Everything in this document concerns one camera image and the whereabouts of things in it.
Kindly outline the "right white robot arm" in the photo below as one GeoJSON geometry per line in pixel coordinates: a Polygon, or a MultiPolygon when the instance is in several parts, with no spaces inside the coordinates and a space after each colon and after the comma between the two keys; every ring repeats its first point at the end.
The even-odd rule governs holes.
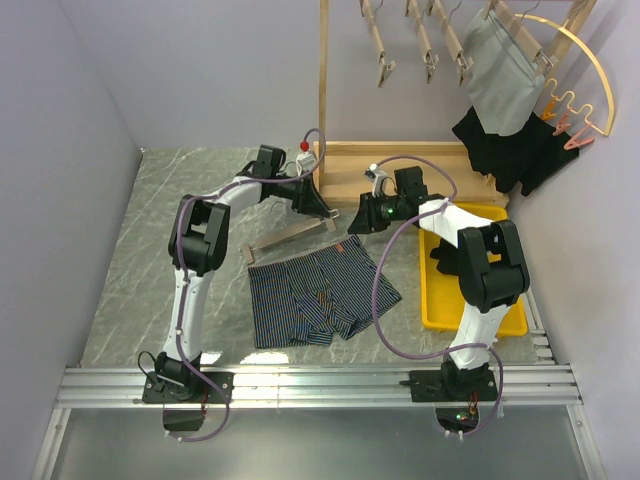
{"type": "Polygon", "coordinates": [[[498,399],[498,386],[489,368],[490,347],[504,317],[530,285],[515,224],[473,215],[449,198],[429,193],[419,167],[394,172],[394,195],[385,193],[390,177],[379,165],[370,165],[365,176],[372,190],[361,194],[349,233],[371,234],[394,221],[409,221],[456,250],[458,285],[464,299],[461,320],[440,369],[410,375],[406,384],[413,401],[498,399]]]}

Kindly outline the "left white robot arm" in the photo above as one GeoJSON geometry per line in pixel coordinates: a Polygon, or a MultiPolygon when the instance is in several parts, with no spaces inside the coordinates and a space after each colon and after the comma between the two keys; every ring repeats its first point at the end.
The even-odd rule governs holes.
{"type": "Polygon", "coordinates": [[[201,372],[201,333],[209,287],[226,258],[234,216],[275,197],[289,200],[301,215],[333,217],[313,181],[325,151],[313,153],[306,141],[300,148],[294,176],[286,174],[284,150],[262,145],[257,158],[229,183],[181,199],[168,244],[175,276],[170,327],[161,352],[151,357],[153,369],[144,373],[144,403],[195,403],[214,389],[201,372]]]}

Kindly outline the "striped navy underwear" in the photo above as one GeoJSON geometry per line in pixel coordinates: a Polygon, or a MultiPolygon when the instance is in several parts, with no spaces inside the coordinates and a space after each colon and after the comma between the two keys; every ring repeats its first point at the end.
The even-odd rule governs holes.
{"type": "Polygon", "coordinates": [[[373,323],[377,270],[356,236],[248,269],[257,349],[329,346],[373,323]]]}

